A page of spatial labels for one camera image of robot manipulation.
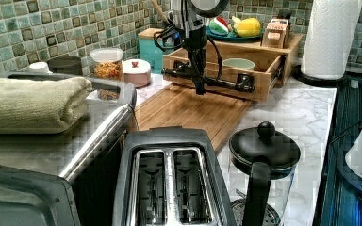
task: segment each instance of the french press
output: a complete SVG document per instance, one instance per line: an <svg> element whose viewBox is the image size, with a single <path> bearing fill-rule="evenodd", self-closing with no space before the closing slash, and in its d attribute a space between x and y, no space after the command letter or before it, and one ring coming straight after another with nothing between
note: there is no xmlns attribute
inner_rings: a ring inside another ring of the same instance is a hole
<svg viewBox="0 0 362 226"><path fill-rule="evenodd" d="M233 202L239 225L280 225L301 152L268 121L230 138L231 161L249 175L246 199Z"/></svg>

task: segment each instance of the mosaic tile backsplash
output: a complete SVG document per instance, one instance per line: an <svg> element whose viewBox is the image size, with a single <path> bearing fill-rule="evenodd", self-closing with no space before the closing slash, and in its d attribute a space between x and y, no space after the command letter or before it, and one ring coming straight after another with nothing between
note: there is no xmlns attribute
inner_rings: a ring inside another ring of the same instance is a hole
<svg viewBox="0 0 362 226"><path fill-rule="evenodd" d="M170 0L158 3L170 9ZM280 9L289 9L292 31L306 34L312 6L313 0L230 0L222 16L256 17L266 26ZM161 25L147 0L0 0L0 73L76 56L82 60L83 74L90 75L93 49L114 46L124 50L124 58L138 57L138 33ZM362 11L349 62L362 67Z"/></svg>
<svg viewBox="0 0 362 226"><path fill-rule="evenodd" d="M157 2L170 9L169 0ZM0 0L0 73L76 56L90 75L93 49L114 46L124 58L137 57L138 33L159 26L157 17L151 1Z"/></svg>

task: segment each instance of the green bowl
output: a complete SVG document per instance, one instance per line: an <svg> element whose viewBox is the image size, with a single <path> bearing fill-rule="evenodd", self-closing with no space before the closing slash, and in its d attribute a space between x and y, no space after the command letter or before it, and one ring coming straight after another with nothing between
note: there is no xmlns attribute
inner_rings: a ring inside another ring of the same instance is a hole
<svg viewBox="0 0 362 226"><path fill-rule="evenodd" d="M242 58L228 58L222 62L222 65L239 69L253 69L255 67L254 62Z"/></svg>

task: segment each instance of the wooden crate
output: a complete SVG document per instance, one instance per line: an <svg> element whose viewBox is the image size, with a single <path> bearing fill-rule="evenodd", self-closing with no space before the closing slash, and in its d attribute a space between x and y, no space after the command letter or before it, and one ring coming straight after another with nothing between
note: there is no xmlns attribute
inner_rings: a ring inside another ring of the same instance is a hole
<svg viewBox="0 0 362 226"><path fill-rule="evenodd" d="M240 92L233 89L205 85L206 90L258 102L266 101L271 88L275 84L282 86L290 77L293 58L297 55L298 44L301 38L302 35L292 36L285 49L260 47L257 42L241 44L216 41L216 45L222 54L222 60L228 58L245 58L255 63L255 67L252 70L242 70L223 66L221 80L235 83L237 81L238 73L248 73L254 78L255 91L252 93ZM217 64L216 51L211 43L208 43L206 46L206 51L206 76L216 78L219 66ZM172 69L174 68L175 62L187 61L187 51L179 49L163 57L163 67ZM282 70L282 76L274 78L278 70ZM164 79L194 88L193 83L187 79L170 76L164 76Z"/></svg>

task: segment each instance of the paper towel holder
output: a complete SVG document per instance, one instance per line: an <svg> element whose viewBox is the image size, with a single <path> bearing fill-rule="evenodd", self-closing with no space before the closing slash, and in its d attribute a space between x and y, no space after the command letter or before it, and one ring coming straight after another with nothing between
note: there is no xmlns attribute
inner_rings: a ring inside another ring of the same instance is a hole
<svg viewBox="0 0 362 226"><path fill-rule="evenodd" d="M301 65L298 65L293 68L292 76L299 82L305 83L314 87L322 87L322 88L338 88L342 85L345 80L345 76L342 76L336 80L327 80L327 79L319 79L315 77L310 77L305 75L301 70Z"/></svg>

